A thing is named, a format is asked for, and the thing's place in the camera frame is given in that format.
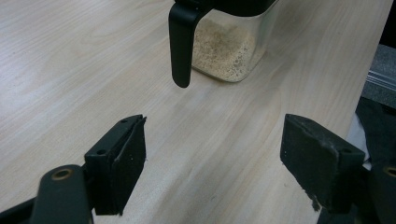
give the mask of wood grain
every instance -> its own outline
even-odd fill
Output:
[[[315,223],[279,159],[286,113],[346,136],[391,0],[281,0],[252,74],[171,78],[171,0],[0,3],[0,210],[120,119],[148,117],[123,217],[96,223]]]

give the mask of wooden table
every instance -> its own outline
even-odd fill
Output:
[[[0,209],[118,120],[148,117],[123,217],[96,223],[315,223],[279,159],[286,113],[346,136],[391,0],[281,0],[268,52],[237,84],[170,72],[171,0],[0,3]]]

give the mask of plastic jar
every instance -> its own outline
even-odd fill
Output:
[[[238,82],[248,76],[266,51],[279,1],[255,17],[212,10],[198,23],[192,68],[211,77]]]

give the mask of black plastic part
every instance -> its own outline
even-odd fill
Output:
[[[379,218],[368,189],[369,172],[361,167],[352,176],[351,194],[352,208],[348,214],[329,213],[326,209],[320,211],[318,224],[379,224]]]
[[[172,77],[186,88],[190,84],[194,32],[199,20],[211,9],[252,17],[265,12],[275,0],[176,0],[169,13]]]
[[[190,85],[195,28],[209,10],[174,4],[169,13],[172,78],[181,88]]]
[[[0,223],[29,223],[35,198],[0,213]]]
[[[42,177],[30,223],[92,223],[81,167],[61,166]]]
[[[330,213],[349,211],[351,180],[363,164],[363,152],[313,120],[288,114],[280,159],[314,204]]]
[[[146,160],[145,121],[141,115],[121,120],[85,154],[96,215],[122,215]]]
[[[396,110],[361,98],[356,109],[372,169],[368,189],[381,223],[396,223]]]

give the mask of black handle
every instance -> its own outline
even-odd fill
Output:
[[[169,13],[172,77],[181,88],[190,84],[195,28],[211,9],[211,6],[199,8],[176,2]]]

